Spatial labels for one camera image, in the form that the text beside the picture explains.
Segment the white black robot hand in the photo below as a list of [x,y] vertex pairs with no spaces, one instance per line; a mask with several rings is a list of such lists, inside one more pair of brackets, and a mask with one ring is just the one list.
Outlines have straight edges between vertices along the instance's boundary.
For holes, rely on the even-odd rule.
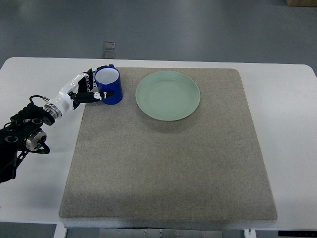
[[98,90],[95,82],[96,69],[91,68],[67,83],[55,98],[45,104],[45,110],[55,118],[60,118],[68,111],[76,109],[81,103],[103,101],[106,96],[112,96],[112,92],[107,94]]

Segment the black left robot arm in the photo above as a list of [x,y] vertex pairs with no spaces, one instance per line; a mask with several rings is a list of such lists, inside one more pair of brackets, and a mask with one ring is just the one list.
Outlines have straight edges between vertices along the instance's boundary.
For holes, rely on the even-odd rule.
[[48,98],[33,95],[30,103],[10,118],[0,130],[0,181],[16,178],[16,171],[28,153],[49,154],[46,145],[47,134],[42,126],[55,122],[53,114],[34,104],[34,98],[48,101]]

